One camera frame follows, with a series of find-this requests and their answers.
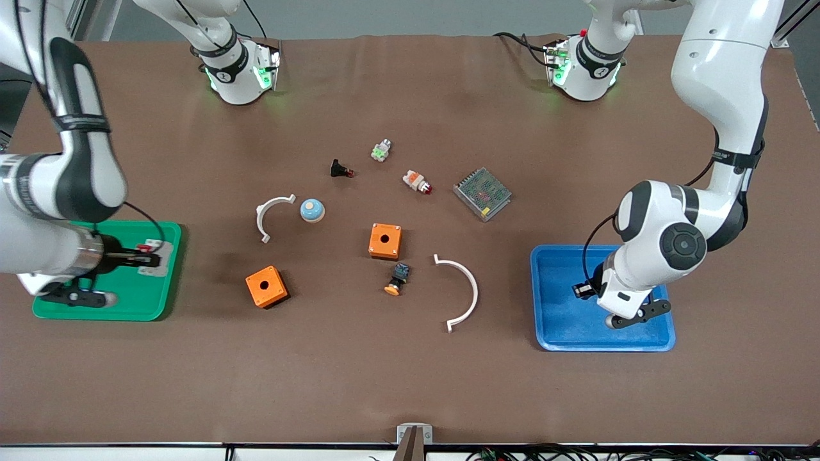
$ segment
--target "green led light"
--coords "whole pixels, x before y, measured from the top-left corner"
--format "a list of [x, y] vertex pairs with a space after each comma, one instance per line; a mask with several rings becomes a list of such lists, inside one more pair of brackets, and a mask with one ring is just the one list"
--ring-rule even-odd
[[617, 78], [617, 72], [620, 71], [620, 70], [621, 70], [621, 65], [618, 64], [617, 67], [615, 67], [615, 70], [613, 71], [613, 78], [609, 81], [609, 86], [612, 86], [612, 85], [615, 84], [615, 79]]
[[555, 70], [555, 77], [554, 83], [555, 84], [564, 84], [567, 81], [567, 75], [569, 74], [570, 69], [572, 68], [572, 63], [569, 59], [564, 59], [564, 62], [561, 66]]
[[208, 69], [207, 69], [207, 68], [205, 69], [205, 75], [207, 75], [207, 79], [208, 79], [208, 81], [210, 81], [210, 82], [211, 82], [211, 88], [212, 88], [214, 91], [216, 91], [216, 85], [213, 83], [213, 77], [211, 77], [211, 72], [210, 72], [210, 71], [208, 71]]
[[261, 86], [262, 89], [269, 89], [273, 85], [271, 83], [271, 73], [266, 71], [264, 67], [262, 69], [254, 67], [253, 70], [254, 72], [256, 72], [256, 77], [259, 81], [259, 86]]

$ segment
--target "green tray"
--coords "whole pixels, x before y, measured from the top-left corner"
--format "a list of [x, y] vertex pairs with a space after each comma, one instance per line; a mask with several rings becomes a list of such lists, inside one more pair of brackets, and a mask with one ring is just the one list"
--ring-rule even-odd
[[[91, 228], [84, 222], [72, 222], [77, 226]], [[173, 245], [168, 256], [165, 276], [139, 274], [137, 267], [118, 267], [97, 278], [95, 290], [116, 293], [117, 302], [108, 308], [69, 307], [34, 299], [32, 311], [40, 318], [60, 320], [109, 320], [124, 322], [150, 322], [162, 315], [169, 303], [169, 294], [176, 279], [176, 260], [180, 252], [182, 229], [175, 222], [160, 221], [166, 242]], [[146, 239], [159, 239], [157, 228], [150, 221], [105, 221], [98, 225], [103, 234], [115, 236], [124, 247], [136, 248]]]

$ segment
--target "orange box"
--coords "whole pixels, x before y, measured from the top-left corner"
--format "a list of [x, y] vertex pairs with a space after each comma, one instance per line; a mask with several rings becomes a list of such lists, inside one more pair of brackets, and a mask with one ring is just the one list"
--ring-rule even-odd
[[374, 224], [370, 233], [370, 248], [367, 252], [372, 258], [399, 259], [399, 246], [402, 243], [402, 227], [392, 224]]
[[282, 283], [279, 271], [273, 266], [268, 266], [261, 271], [245, 277], [248, 290], [253, 296], [253, 302], [259, 308], [266, 308], [271, 304], [281, 301], [288, 296], [288, 290]]

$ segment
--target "blue tray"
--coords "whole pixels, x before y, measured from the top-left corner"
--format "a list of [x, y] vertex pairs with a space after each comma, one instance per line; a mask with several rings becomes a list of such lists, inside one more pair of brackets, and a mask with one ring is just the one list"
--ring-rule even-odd
[[[617, 248], [590, 245], [586, 250], [590, 274]], [[608, 312], [595, 297], [586, 301], [575, 297], [572, 286], [584, 280], [582, 249], [583, 245], [540, 245], [532, 250], [535, 336], [541, 347], [560, 352], [666, 352], [674, 347], [672, 313], [613, 330], [604, 324]], [[652, 295], [669, 299], [664, 285]]]

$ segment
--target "brown table surface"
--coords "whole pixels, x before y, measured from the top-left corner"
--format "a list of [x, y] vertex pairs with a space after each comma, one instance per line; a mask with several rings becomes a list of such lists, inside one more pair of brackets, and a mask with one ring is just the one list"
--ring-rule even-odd
[[[712, 128], [672, 90], [678, 37], [638, 37], [612, 91], [578, 103], [495, 38], [285, 43], [281, 94], [232, 107], [184, 43], [83, 43], [130, 200], [187, 231], [160, 322], [35, 318], [0, 278], [0, 441], [381, 441], [408, 420], [439, 442], [809, 443], [820, 433], [820, 138], [788, 51], [769, 53], [767, 151], [749, 227], [669, 287], [665, 354], [560, 354], [535, 341], [530, 251], [583, 243], [643, 179], [683, 182]], [[59, 148], [30, 98], [12, 152]], [[385, 163], [373, 144], [392, 139]], [[330, 178], [337, 157], [355, 179]], [[514, 193], [481, 223], [450, 191], [487, 167]], [[428, 175], [431, 196], [401, 183]], [[254, 208], [296, 194], [297, 206]], [[116, 217], [138, 218], [123, 211]], [[404, 228], [413, 268], [367, 256], [373, 222]], [[615, 243], [605, 229], [600, 243]], [[462, 262], [481, 288], [433, 253]], [[281, 269], [293, 298], [256, 308], [244, 278]]]

